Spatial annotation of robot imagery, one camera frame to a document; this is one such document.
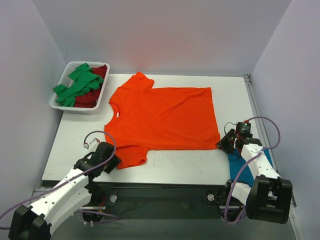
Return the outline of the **orange t shirt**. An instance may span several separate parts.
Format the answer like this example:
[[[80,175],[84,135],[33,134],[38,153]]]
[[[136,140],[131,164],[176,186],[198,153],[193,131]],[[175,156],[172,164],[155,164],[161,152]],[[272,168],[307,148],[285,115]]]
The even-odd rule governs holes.
[[[220,140],[210,87],[154,87],[137,72],[109,99],[104,126],[116,142],[119,170],[143,165],[148,151],[214,150]]]

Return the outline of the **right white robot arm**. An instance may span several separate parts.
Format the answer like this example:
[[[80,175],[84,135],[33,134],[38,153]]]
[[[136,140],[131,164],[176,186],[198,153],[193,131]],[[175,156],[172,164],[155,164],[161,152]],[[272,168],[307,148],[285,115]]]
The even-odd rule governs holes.
[[[224,222],[232,226],[248,217],[287,223],[293,185],[274,169],[268,158],[271,148],[253,137],[250,121],[235,123],[235,128],[227,131],[216,146],[228,157],[234,156],[233,162],[240,167],[221,192]]]

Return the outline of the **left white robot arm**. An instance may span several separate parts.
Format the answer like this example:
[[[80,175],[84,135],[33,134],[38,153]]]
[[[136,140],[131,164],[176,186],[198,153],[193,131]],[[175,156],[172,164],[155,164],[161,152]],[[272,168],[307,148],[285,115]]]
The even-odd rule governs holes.
[[[54,231],[79,208],[101,201],[101,187],[94,182],[102,172],[110,173],[121,162],[115,146],[98,143],[95,151],[79,159],[54,188],[29,206],[21,204],[13,213],[10,240],[49,240]]]

